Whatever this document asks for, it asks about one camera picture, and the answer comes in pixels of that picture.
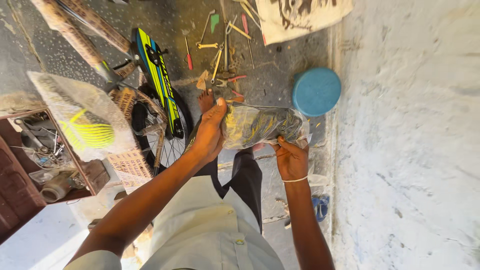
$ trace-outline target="bicycle tire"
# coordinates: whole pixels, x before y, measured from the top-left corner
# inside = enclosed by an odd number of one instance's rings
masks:
[[[142,86],[142,87],[139,88],[139,90],[142,90],[143,92],[145,92],[148,95],[152,95],[152,89],[150,87]],[[172,91],[173,91],[173,97],[174,97],[173,100],[177,104],[177,109],[178,109],[179,113],[182,114],[183,118],[185,119],[185,123],[184,124],[182,123],[182,128],[183,128],[183,131],[184,131],[184,138],[183,138],[183,140],[185,141],[185,146],[184,147],[187,147],[188,142],[189,142],[188,138],[193,131],[192,115],[190,114],[190,110],[188,109],[187,104],[181,98],[181,96],[178,94],[178,92],[173,88],[172,88]],[[148,117],[147,106],[145,104],[141,103],[141,102],[137,102],[133,106],[133,110],[132,110],[132,128],[136,131],[140,131],[140,130],[144,129],[147,126],[147,122],[146,122],[147,117]],[[149,147],[151,147],[151,145],[148,141],[148,137],[137,135],[136,139],[139,142],[140,148],[143,151],[144,157],[145,157],[148,165],[150,165],[150,167],[153,168],[153,164],[155,162],[155,153],[153,152],[152,149],[145,151],[145,149],[148,149]],[[162,172],[164,169],[166,169],[168,167],[167,165],[169,166],[171,164],[162,164],[161,163],[159,172]]]

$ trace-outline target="green plastic piece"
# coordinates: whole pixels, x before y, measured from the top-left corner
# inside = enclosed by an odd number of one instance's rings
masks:
[[[218,24],[220,16],[218,14],[213,14],[210,18],[211,18],[210,19],[210,26],[212,28],[211,33],[213,34],[213,31],[215,30],[215,25]]]

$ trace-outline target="person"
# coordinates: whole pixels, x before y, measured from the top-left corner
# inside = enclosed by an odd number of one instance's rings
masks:
[[[198,98],[202,117],[185,153],[151,181],[121,200],[93,228],[66,270],[119,270],[125,248],[154,223],[150,259],[143,270],[272,269],[282,263],[262,237],[262,172],[252,149],[239,151],[232,180],[222,186],[217,156],[227,105],[212,90]],[[304,149],[282,137],[272,145],[285,182],[293,242],[300,268],[334,269],[313,212]]]

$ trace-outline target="beige shirt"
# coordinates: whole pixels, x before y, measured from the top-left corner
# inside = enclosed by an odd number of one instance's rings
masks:
[[[222,199],[210,176],[191,178],[154,219],[152,256],[142,270],[282,270],[250,208],[232,189]],[[109,251],[90,252],[66,270],[120,270]]]

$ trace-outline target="white wall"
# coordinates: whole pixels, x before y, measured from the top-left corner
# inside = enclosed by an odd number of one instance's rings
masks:
[[[343,21],[338,269],[480,269],[480,1],[357,0]]]

